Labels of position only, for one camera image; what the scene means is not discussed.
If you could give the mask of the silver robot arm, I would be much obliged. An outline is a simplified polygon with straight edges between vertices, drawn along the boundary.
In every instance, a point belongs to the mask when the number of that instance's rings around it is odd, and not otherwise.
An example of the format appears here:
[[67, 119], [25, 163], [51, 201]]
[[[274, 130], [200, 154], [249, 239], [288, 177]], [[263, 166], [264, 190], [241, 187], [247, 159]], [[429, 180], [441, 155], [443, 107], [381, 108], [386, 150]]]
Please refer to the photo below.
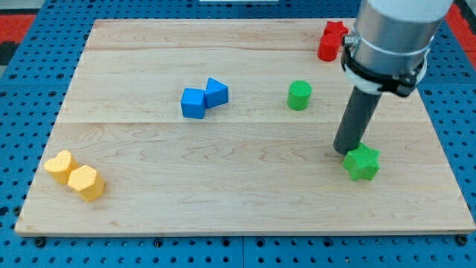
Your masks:
[[427, 55], [452, 0], [363, 0], [343, 37], [341, 65], [369, 95], [407, 97], [424, 78]]

